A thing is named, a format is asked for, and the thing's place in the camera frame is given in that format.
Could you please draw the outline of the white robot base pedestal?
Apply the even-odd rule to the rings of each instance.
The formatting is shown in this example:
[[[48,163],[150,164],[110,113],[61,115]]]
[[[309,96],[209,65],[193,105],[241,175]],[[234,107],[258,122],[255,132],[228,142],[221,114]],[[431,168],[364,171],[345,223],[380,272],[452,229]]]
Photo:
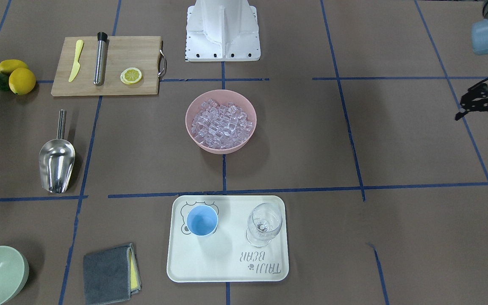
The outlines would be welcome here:
[[[260,58],[258,14],[247,0],[197,0],[187,8],[186,61],[245,62]]]

